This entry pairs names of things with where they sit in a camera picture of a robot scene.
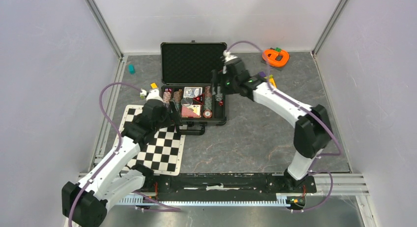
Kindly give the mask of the brown poker chip roll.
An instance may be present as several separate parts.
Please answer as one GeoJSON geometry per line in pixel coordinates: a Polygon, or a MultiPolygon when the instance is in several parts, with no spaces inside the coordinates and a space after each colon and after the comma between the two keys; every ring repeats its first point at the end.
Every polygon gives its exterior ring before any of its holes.
{"type": "Polygon", "coordinates": [[[211,93],[211,86],[205,87],[205,100],[211,100],[212,99],[212,93],[211,93]]]}

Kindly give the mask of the clear round disc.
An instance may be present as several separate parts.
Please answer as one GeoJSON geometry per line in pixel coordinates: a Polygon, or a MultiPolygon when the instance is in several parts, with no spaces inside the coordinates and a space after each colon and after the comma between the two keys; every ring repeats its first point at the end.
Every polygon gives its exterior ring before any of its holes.
{"type": "Polygon", "coordinates": [[[183,107],[189,107],[193,105],[193,98],[190,98],[190,97],[182,98],[180,103],[183,107]]]}

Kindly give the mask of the grey green chip roll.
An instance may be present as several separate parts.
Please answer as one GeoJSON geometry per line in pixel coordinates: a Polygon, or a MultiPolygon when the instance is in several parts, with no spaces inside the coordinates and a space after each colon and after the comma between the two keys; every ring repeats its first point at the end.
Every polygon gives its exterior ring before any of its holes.
{"type": "Polygon", "coordinates": [[[217,92],[215,95],[215,99],[217,102],[220,102],[223,100],[223,94],[221,92],[217,92]]]}

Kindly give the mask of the pink brown chip roll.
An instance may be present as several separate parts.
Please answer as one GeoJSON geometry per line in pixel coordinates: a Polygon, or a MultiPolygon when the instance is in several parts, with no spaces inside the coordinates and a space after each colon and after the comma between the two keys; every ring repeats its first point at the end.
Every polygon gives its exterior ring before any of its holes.
{"type": "Polygon", "coordinates": [[[162,97],[163,102],[165,104],[169,104],[169,102],[171,101],[171,96],[172,96],[172,93],[170,91],[163,92],[163,97],[162,97]]]}

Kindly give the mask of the brown 100 chip roll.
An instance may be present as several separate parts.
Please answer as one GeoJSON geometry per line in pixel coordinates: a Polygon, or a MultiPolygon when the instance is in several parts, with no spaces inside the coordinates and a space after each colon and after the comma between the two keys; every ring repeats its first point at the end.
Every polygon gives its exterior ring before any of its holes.
{"type": "Polygon", "coordinates": [[[180,101],[181,101],[181,96],[182,96],[182,92],[181,91],[175,91],[174,92],[174,94],[173,94],[173,101],[175,102],[175,103],[180,103],[180,101]]]}

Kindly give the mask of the green blue chip roll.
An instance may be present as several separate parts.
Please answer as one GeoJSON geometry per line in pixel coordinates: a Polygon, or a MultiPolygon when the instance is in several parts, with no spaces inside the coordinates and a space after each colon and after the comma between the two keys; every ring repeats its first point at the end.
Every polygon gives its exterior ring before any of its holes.
{"type": "Polygon", "coordinates": [[[209,110],[212,111],[212,99],[211,98],[206,98],[205,102],[204,102],[204,110],[209,110]]]}

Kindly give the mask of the red white poker chip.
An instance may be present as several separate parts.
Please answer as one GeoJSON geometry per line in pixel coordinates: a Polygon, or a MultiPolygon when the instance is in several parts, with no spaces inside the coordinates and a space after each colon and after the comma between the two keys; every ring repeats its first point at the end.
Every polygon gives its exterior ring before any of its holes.
{"type": "Polygon", "coordinates": [[[204,118],[212,118],[212,111],[211,110],[204,110],[203,117],[204,118]]]}

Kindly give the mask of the black poker carrying case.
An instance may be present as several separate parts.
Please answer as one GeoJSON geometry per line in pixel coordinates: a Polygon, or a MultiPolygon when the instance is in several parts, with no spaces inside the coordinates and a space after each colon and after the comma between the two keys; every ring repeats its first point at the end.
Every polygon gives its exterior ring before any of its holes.
{"type": "MultiPolygon", "coordinates": [[[[163,42],[161,50],[161,87],[162,94],[166,88],[181,91],[186,86],[202,87],[205,94],[205,87],[211,86],[212,70],[222,70],[223,51],[227,49],[224,42],[163,42]]],[[[200,136],[205,133],[207,126],[222,126],[227,120],[226,96],[223,95],[223,106],[219,106],[212,95],[212,118],[204,118],[204,105],[201,105],[200,118],[181,117],[183,125],[180,127],[183,135],[200,136]]],[[[178,112],[181,114],[182,105],[176,103],[178,112]]]]}

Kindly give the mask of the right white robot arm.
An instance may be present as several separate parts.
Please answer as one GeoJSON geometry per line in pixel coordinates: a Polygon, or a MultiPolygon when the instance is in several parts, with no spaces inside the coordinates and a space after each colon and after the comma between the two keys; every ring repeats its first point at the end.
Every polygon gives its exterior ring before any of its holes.
{"type": "Polygon", "coordinates": [[[260,74],[251,76],[243,60],[229,51],[223,52],[222,61],[223,69],[212,72],[214,94],[239,94],[271,109],[293,127],[296,152],[284,172],[284,186],[291,192],[298,191],[313,161],[334,138],[326,108],[290,97],[260,74]]]}

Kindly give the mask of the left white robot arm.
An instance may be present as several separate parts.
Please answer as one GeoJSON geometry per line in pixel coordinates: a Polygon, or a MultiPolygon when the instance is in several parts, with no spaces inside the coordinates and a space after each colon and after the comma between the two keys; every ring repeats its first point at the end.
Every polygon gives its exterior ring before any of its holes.
{"type": "Polygon", "coordinates": [[[63,186],[62,213],[69,226],[76,223],[81,227],[98,227],[108,211],[125,196],[154,187],[153,170],[142,164],[133,165],[125,175],[116,177],[134,156],[148,148],[160,129],[174,124],[174,113],[163,102],[158,88],[142,90],[141,95],[146,103],[132,122],[117,131],[117,145],[87,175],[63,186]]]}

